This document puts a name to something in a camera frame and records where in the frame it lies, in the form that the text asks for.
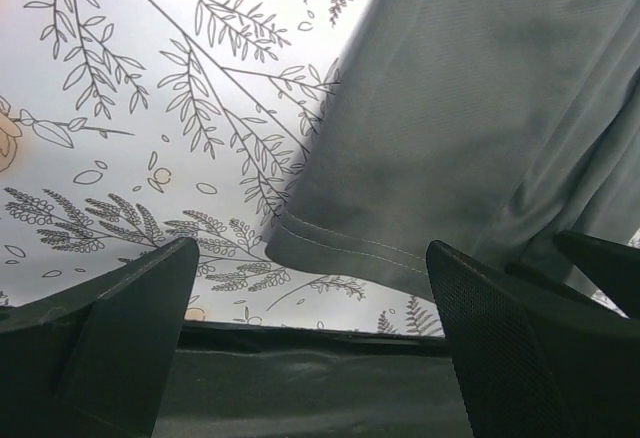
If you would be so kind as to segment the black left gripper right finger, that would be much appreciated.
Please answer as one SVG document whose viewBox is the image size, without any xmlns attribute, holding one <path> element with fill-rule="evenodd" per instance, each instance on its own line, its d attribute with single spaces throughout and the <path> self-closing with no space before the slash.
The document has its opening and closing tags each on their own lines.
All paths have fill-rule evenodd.
<svg viewBox="0 0 640 438">
<path fill-rule="evenodd" d="M 477 437 L 635 437 L 639 317 L 432 242 L 431 289 Z"/>
</svg>

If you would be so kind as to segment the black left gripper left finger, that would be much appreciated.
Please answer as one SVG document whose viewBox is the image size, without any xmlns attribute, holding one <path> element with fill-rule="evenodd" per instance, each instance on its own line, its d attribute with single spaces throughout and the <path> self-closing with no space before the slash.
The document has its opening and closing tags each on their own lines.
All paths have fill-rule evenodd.
<svg viewBox="0 0 640 438">
<path fill-rule="evenodd" d="M 199 251 L 176 239 L 69 289 L 1 309 L 4 437 L 152 435 Z"/>
</svg>

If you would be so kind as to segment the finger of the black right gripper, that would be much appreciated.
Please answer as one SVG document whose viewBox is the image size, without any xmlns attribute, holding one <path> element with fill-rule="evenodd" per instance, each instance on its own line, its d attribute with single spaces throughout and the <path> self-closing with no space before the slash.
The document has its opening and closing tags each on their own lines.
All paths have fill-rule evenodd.
<svg viewBox="0 0 640 438">
<path fill-rule="evenodd" d="M 639 249 L 573 231 L 556 235 L 558 250 L 629 318 L 639 317 Z"/>
</svg>

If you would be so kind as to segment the grey t shirt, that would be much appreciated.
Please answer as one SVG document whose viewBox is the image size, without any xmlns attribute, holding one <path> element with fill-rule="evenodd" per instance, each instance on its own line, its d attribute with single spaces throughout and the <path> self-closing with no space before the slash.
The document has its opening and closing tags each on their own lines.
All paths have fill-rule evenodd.
<svg viewBox="0 0 640 438">
<path fill-rule="evenodd" d="M 443 241 L 586 294 L 639 227 L 639 0 L 376 0 L 267 256 L 431 297 Z"/>
</svg>

